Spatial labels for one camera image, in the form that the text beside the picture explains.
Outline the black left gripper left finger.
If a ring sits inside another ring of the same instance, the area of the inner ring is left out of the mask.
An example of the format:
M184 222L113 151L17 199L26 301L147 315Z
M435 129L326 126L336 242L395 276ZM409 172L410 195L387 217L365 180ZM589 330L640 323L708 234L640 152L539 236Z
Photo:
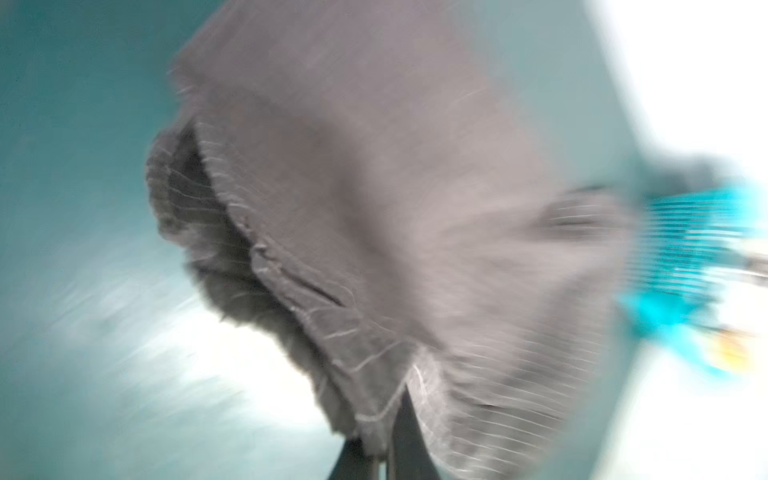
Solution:
M345 441L328 480L379 480L380 460L365 452L360 439Z

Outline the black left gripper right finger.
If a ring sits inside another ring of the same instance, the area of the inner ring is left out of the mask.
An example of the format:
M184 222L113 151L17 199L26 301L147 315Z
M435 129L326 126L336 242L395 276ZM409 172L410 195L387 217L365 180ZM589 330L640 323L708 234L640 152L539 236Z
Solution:
M440 480L407 389L393 425L386 465L388 480Z

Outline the dark grey pinstriped shirt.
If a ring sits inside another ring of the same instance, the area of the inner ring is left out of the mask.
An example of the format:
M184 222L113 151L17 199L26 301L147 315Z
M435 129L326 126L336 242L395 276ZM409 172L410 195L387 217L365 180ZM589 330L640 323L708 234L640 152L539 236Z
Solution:
M212 304L275 335L331 427L457 479L551 451L618 317L633 220L571 185L452 1L228 1L147 160Z

